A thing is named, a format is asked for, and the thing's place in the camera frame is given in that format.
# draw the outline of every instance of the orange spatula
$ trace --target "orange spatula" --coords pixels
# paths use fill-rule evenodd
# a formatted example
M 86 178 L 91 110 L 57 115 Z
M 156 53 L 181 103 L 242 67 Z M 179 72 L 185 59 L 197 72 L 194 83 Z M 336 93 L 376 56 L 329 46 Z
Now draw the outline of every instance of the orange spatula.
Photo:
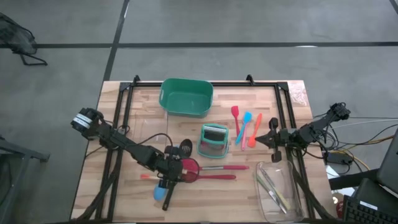
M 259 113 L 259 115 L 257 116 L 257 120 L 256 120 L 256 127 L 254 128 L 254 132 L 253 135 L 249 138 L 248 141 L 248 146 L 249 147 L 255 147 L 256 146 L 256 134 L 257 134 L 257 130 L 259 129 L 260 123 L 261 123 L 261 118 L 262 118 L 262 113 Z

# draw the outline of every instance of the utensil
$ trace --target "utensil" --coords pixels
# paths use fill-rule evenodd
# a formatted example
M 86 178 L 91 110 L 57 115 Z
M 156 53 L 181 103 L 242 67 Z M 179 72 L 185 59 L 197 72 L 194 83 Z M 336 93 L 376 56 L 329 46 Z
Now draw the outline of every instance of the utensil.
M 266 190 L 266 192 L 268 192 L 269 196 L 271 196 L 271 198 L 274 200 L 274 202 L 279 206 L 279 208 L 286 214 L 286 208 L 284 207 L 284 205 L 280 202 L 280 200 L 278 199 L 278 197 L 276 196 L 276 194 L 273 193 L 273 191 L 269 190 L 269 188 L 267 187 L 266 183 L 264 183 L 264 181 L 261 179 L 261 177 L 257 174 L 256 175 L 256 179 L 257 182 L 260 183 L 260 185 L 264 188 L 264 190 Z
M 194 172 L 188 171 L 186 174 L 182 174 L 182 179 L 186 182 L 192 183 L 198 179 L 220 179 L 220 180 L 234 180 L 235 175 L 198 175 Z
M 254 128 L 253 135 L 249 138 L 249 141 L 248 141 L 248 146 L 249 147 L 255 147 L 256 146 L 256 134 L 257 134 L 257 130 L 259 129 L 259 126 L 260 126 L 260 123 L 261 123 L 261 119 L 262 119 L 262 113 L 259 113 L 259 115 L 257 116 L 256 127 Z
M 238 115 L 239 115 L 239 108 L 238 108 L 238 106 L 233 106 L 233 107 L 231 107 L 231 113 L 232 113 L 232 115 L 233 115 L 234 118 L 235 118 L 236 136 L 238 136 L 238 135 L 239 135 L 239 132 L 240 132 L 240 130 L 239 130 L 239 123 L 238 123 Z
M 249 166 L 241 166 L 241 165 L 227 165 L 227 166 L 207 166 L 207 167 L 199 167 L 200 170 L 246 170 L 250 169 Z
M 192 154 L 192 141 L 189 139 L 184 139 L 180 144 L 180 157 L 189 158 Z
M 260 167 L 260 171 L 262 173 L 262 175 L 264 176 L 264 178 L 268 181 L 268 183 L 271 185 L 272 190 L 275 192 L 275 194 L 279 197 L 279 200 L 281 201 L 281 203 L 283 203 L 284 207 L 288 210 L 290 210 L 290 203 L 288 203 L 285 199 L 285 197 L 278 191 L 278 189 L 276 189 L 274 182 L 272 181 L 272 179 L 270 178 L 270 176 L 267 174 L 267 172 Z
M 245 127 L 243 130 L 243 137 L 242 137 L 242 146 L 241 146 L 242 151 L 244 151 L 246 149 L 246 131 L 247 131 L 247 128 Z
M 250 120 L 251 120 L 251 113 L 248 112 L 248 111 L 246 111 L 246 112 L 244 113 L 244 116 L 243 116 L 243 126 L 242 126 L 242 129 L 241 129 L 241 131 L 240 131 L 238 137 L 236 138 L 235 144 L 238 144 L 238 143 L 241 141 L 241 138 L 242 138 L 244 129 L 245 129 L 245 127 L 246 127 L 246 124 L 247 124 Z
M 141 180 L 159 180 L 160 179 L 156 176 L 152 176 L 149 174 L 141 174 L 140 178 L 141 178 Z
M 232 165 L 232 166 L 207 166 L 207 167 L 198 167 L 197 163 L 191 159 L 182 159 L 182 167 L 189 171 L 197 171 L 199 170 L 245 170 L 249 169 L 249 166 L 240 166 L 240 165 Z

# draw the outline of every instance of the red handle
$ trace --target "red handle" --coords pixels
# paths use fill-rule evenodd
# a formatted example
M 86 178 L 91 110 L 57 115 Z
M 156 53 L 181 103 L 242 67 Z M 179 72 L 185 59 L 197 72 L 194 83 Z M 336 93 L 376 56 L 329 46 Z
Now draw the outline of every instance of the red handle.
M 235 117 L 235 125 L 236 125 L 236 136 L 239 135 L 239 133 L 241 132 L 241 130 L 239 130 L 239 124 L 238 124 L 238 118 Z
M 224 166 L 224 169 L 244 170 L 248 169 L 249 166 Z
M 222 180 L 234 180 L 235 175 L 200 175 L 198 179 L 222 179 Z

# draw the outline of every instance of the computer monitor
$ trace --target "computer monitor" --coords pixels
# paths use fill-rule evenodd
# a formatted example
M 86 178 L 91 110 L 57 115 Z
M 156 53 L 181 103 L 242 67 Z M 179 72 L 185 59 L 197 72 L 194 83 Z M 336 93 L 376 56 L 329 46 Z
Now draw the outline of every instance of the computer monitor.
M 377 172 L 377 181 L 398 194 L 398 129 L 391 141 L 383 163 Z

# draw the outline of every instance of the concrete floor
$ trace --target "concrete floor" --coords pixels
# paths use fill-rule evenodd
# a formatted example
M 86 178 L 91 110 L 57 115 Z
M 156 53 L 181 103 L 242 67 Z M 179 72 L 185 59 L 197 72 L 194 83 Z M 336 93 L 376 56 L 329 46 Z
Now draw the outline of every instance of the concrete floor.
M 0 12 L 29 28 L 41 44 L 112 43 L 122 4 L 3 0 Z M 387 0 L 131 0 L 120 42 L 398 41 L 397 20 Z M 80 108 L 96 106 L 110 51 L 39 49 L 49 65 L 26 67 L 0 49 L 0 134 L 51 153 L 47 164 L 31 162 L 16 223 L 69 219 L 87 144 L 69 123 Z M 313 114 L 345 101 L 353 116 L 391 117 L 398 110 L 395 58 L 397 47 L 118 49 L 110 79 L 242 80 L 251 74 L 258 80 L 304 80 Z M 341 141 L 361 142 L 392 124 L 336 132 Z M 388 145 L 357 147 L 353 153 L 374 169 Z

